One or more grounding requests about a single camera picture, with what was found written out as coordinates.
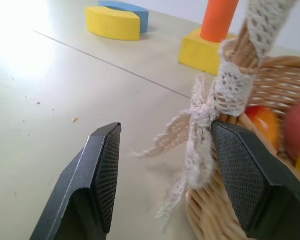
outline yellow foam block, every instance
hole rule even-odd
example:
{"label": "yellow foam block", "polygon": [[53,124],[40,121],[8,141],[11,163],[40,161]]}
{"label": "yellow foam block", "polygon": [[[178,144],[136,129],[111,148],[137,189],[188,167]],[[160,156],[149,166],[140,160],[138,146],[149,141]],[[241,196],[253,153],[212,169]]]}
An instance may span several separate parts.
{"label": "yellow foam block", "polygon": [[96,35],[118,40],[139,40],[140,18],[131,11],[90,6],[85,9],[85,18],[88,30]]}
{"label": "yellow foam block", "polygon": [[179,54],[179,63],[217,75],[219,70],[218,50],[220,43],[209,42],[200,37],[200,28],[185,36]]}

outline table surface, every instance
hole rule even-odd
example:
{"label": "table surface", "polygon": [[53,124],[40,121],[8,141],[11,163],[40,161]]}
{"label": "table surface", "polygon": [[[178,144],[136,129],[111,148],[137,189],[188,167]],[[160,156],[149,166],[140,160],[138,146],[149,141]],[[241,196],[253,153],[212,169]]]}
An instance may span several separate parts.
{"label": "table surface", "polygon": [[[30,237],[61,171],[90,133],[117,121],[119,177],[107,239],[195,239],[183,205],[166,234],[155,219],[184,145],[154,159],[132,153],[150,147],[188,107],[199,71],[177,57],[182,37],[199,25],[150,12],[140,41],[105,39],[86,30],[85,7],[93,5],[0,2],[0,240]],[[300,56],[281,47],[272,54]]]}

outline orange ball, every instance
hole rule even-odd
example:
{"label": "orange ball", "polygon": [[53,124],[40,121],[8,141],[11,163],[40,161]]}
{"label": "orange ball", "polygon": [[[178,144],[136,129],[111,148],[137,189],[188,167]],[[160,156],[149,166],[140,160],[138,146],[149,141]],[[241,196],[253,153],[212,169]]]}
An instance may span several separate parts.
{"label": "orange ball", "polygon": [[280,131],[276,113],[265,106],[250,106],[246,108],[245,114],[272,144],[272,146],[275,149],[278,149]]}
{"label": "orange ball", "polygon": [[285,118],[285,149],[291,158],[300,156],[300,104],[294,106]]}

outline toy block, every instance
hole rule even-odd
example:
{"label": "toy block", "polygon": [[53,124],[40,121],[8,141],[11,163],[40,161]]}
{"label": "toy block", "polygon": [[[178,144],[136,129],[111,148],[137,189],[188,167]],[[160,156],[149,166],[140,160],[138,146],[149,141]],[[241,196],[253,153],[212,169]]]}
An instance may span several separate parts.
{"label": "toy block", "polygon": [[107,7],[114,10],[133,12],[140,18],[140,33],[148,31],[149,11],[136,5],[117,1],[99,1],[99,6]]}
{"label": "toy block", "polygon": [[88,30],[96,35],[118,40],[139,40],[140,18],[133,12],[90,6],[85,9],[85,19]]}
{"label": "toy block", "polygon": [[185,36],[179,53],[179,63],[200,71],[217,75],[219,70],[220,43],[204,40],[200,37],[200,28]]}

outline blue foam block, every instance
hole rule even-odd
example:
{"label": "blue foam block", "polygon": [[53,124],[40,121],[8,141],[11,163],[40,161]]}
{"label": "blue foam block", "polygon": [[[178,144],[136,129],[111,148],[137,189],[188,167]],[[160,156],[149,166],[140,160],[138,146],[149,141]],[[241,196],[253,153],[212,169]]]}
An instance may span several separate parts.
{"label": "blue foam block", "polygon": [[130,11],[135,13],[140,18],[140,33],[148,31],[149,11],[136,5],[117,1],[99,1],[99,6],[107,7],[114,10]]}

